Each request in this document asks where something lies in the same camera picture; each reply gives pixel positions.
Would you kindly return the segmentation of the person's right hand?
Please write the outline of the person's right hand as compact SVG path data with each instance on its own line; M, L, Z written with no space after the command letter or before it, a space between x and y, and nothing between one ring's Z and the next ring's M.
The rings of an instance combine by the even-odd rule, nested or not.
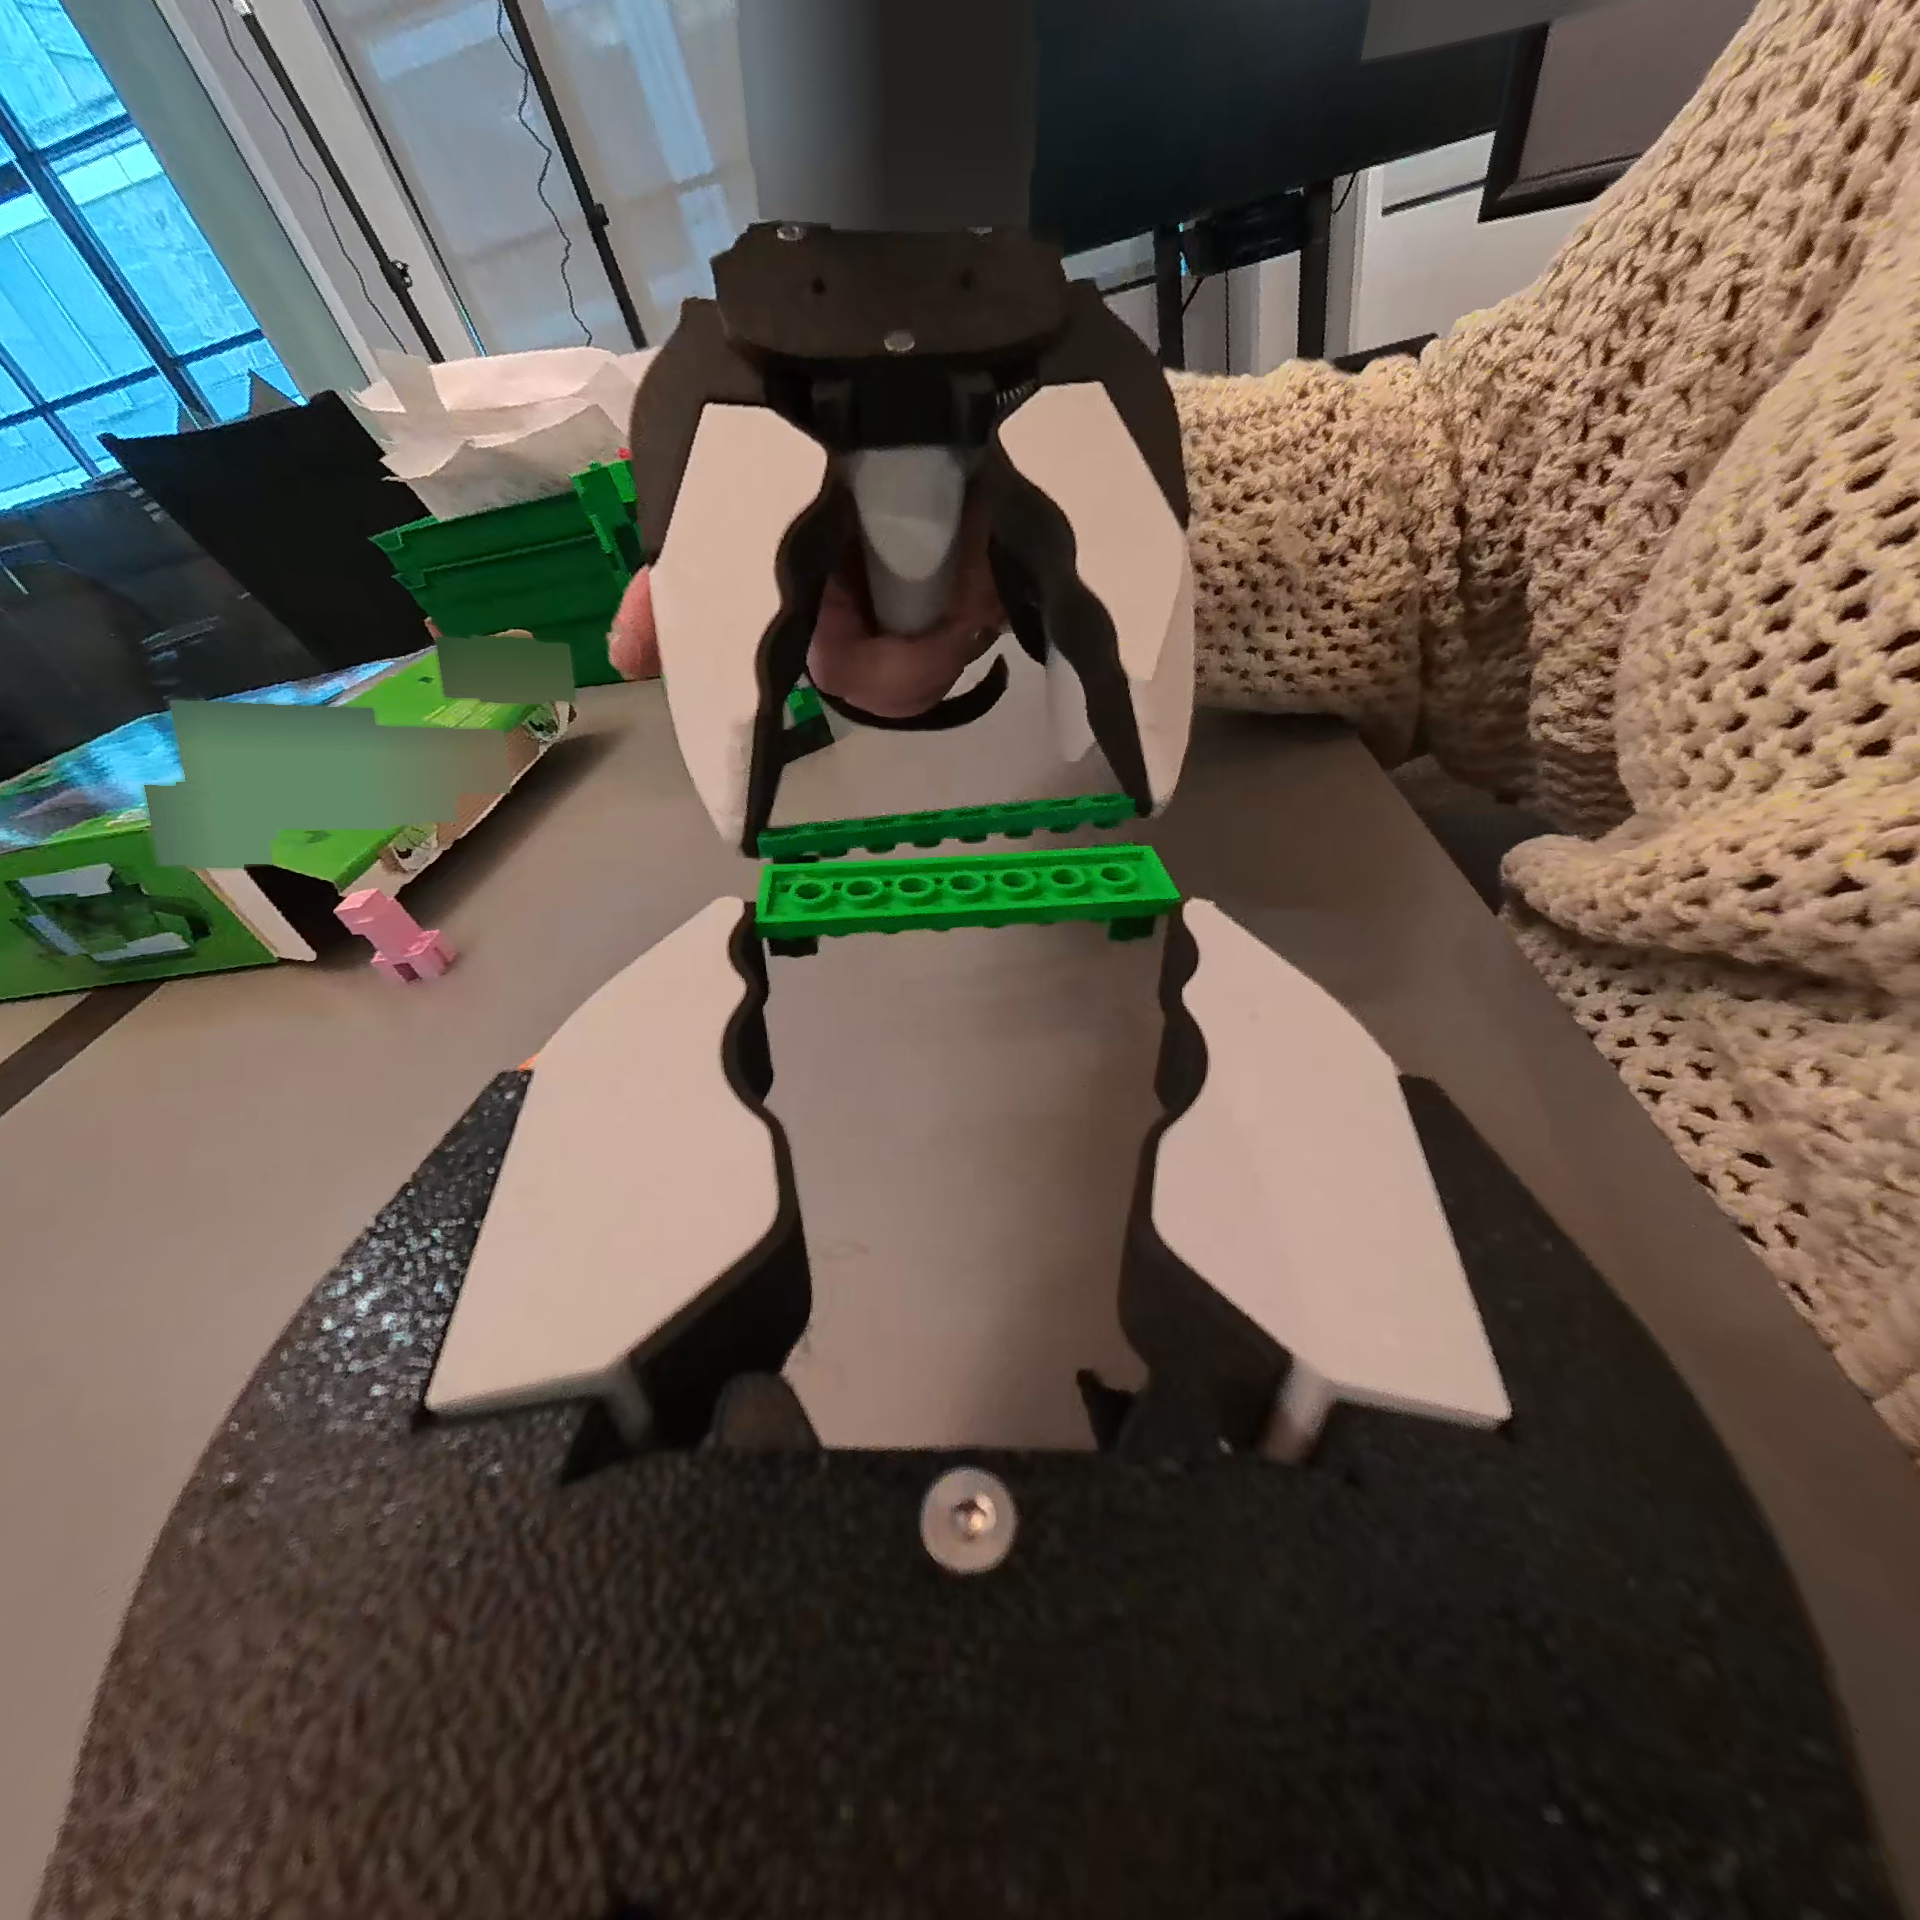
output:
M809 677L844 707L906 723L948 701L975 660L994 651L1003 621L990 574L975 569L931 630L917 636L883 631L851 566L842 566L823 597Z

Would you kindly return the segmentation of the tilted dark monitor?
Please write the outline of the tilted dark monitor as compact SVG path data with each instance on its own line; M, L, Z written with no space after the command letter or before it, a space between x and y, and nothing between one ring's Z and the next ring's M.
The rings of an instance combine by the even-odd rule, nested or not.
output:
M1619 2L1525 26L1478 220L1600 198L1694 99L1752 11L1752 2Z

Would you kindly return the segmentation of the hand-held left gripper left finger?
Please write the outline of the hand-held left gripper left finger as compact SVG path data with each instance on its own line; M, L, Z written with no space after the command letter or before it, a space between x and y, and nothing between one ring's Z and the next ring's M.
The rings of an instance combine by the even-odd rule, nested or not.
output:
M433 1417L596 1402L615 1428L712 1428L736 1380L781 1373L810 1265L767 992L754 907L716 897L543 1047Z

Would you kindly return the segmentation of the white paper bags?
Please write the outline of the white paper bags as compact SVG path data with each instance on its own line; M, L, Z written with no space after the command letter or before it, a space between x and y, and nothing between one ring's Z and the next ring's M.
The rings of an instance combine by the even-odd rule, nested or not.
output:
M349 407L426 514L472 518L571 491L631 444L654 348L535 348L431 363L382 352Z

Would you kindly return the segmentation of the green lego box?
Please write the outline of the green lego box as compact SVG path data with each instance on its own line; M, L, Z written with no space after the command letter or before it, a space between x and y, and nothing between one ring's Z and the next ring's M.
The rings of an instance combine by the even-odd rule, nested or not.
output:
M378 946L573 698L455 698L434 651L134 718L2 787L5 999Z

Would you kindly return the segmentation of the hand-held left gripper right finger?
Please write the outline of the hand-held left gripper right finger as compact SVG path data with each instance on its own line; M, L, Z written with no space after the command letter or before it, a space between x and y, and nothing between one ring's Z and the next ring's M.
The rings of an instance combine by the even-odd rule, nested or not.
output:
M1376 1036L1211 899L1166 924L1156 1097L1120 1256L1125 1451L1303 1461L1341 1408L1498 1429L1474 1285Z

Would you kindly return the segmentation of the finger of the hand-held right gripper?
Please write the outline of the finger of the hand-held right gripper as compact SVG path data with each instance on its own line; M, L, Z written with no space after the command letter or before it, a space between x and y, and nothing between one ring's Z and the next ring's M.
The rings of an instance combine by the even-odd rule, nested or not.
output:
M781 707L836 557L823 444L745 403L707 403L661 542L661 677L716 832L756 853L781 784Z
M988 454L997 581L1045 666L1070 762L1099 754L1134 812L1166 809L1194 732L1188 531L1103 382L1043 385Z

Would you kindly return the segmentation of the narrow green lego plate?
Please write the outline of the narrow green lego plate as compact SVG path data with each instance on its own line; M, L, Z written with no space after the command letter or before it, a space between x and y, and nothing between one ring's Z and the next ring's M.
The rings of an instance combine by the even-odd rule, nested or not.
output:
M1120 793L954 804L767 827L760 834L756 851L765 860L823 860L858 851L933 851L945 845L1012 842L1049 832L1078 832L1083 827L1125 827L1134 818L1134 802Z

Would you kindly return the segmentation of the cream knit sweater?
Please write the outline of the cream knit sweater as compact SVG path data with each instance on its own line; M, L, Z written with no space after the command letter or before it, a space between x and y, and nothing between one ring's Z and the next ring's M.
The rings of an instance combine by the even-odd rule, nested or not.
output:
M1621 657L1630 812L1515 926L1916 1457L1916 436L1742 454Z

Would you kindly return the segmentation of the wide green lego plate with holes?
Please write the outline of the wide green lego plate with holes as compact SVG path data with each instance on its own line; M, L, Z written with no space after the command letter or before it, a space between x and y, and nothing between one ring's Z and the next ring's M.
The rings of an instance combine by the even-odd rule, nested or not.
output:
M770 860L756 935L778 948L903 932L1103 924L1134 938L1181 906L1145 845Z

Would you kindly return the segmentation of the pink lego pig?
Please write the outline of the pink lego pig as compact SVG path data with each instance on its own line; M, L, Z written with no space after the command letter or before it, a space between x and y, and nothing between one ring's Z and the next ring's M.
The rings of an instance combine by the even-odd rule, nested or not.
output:
M337 902L335 916L371 946L371 966L396 982L418 985L445 976L455 948L440 929L420 924L412 912L383 888L360 888Z

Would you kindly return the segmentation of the blue-lit window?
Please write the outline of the blue-lit window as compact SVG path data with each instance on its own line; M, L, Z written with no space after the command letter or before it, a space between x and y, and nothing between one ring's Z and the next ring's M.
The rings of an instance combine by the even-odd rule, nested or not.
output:
M56 2L2 5L2 504L121 468L121 440L300 403L202 225Z

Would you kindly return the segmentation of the black flat panel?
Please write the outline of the black flat panel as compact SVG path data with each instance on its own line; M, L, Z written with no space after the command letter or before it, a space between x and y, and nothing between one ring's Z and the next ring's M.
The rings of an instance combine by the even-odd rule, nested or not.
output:
M343 393L160 436L102 435L133 486L231 582L139 651L161 705L418 654L427 615L376 544L426 514Z

